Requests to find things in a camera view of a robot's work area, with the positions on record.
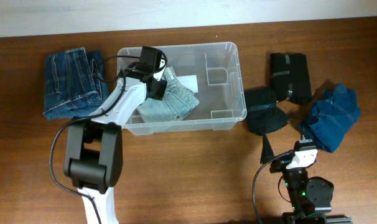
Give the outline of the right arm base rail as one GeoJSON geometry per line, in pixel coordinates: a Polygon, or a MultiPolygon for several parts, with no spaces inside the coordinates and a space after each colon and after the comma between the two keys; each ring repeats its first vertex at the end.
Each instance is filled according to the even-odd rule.
{"type": "Polygon", "coordinates": [[[282,224],[353,224],[351,217],[346,217],[343,215],[337,216],[326,216],[326,215],[316,215],[316,216],[299,216],[294,213],[284,213],[281,218],[282,224]]]}

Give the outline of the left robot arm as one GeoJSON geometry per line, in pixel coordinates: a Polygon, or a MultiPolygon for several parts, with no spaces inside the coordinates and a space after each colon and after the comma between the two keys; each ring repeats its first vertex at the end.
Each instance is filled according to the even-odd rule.
{"type": "Polygon", "coordinates": [[[114,186],[123,168],[122,129],[148,98],[163,97],[167,61],[133,62],[120,70],[116,88],[86,118],[70,121],[63,171],[83,200],[88,223],[117,223],[114,186]]]}

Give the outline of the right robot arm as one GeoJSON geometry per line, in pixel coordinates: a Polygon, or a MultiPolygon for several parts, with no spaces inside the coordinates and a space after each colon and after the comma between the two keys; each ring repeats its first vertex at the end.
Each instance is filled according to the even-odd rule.
{"type": "Polygon", "coordinates": [[[261,164],[270,166],[270,173],[281,173],[286,184],[291,212],[282,214],[282,223],[326,223],[332,210],[334,185],[321,177],[309,177],[307,168],[315,164],[319,150],[311,139],[295,142],[290,151],[276,156],[266,135],[263,135],[261,164]]]}

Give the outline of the light blue jeans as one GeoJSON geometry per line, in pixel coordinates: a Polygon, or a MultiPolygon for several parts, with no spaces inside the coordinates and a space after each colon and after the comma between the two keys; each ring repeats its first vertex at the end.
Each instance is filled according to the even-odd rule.
{"type": "Polygon", "coordinates": [[[145,123],[183,120],[199,104],[194,92],[178,80],[173,67],[165,69],[161,80],[167,82],[163,98],[148,98],[137,107],[145,123]]]}

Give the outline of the dark blue jeans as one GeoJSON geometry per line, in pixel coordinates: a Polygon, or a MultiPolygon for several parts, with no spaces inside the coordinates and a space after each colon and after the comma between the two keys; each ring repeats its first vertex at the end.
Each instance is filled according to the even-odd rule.
{"type": "Polygon", "coordinates": [[[102,54],[84,47],[45,58],[44,110],[47,120],[88,116],[109,96],[102,54]]]}

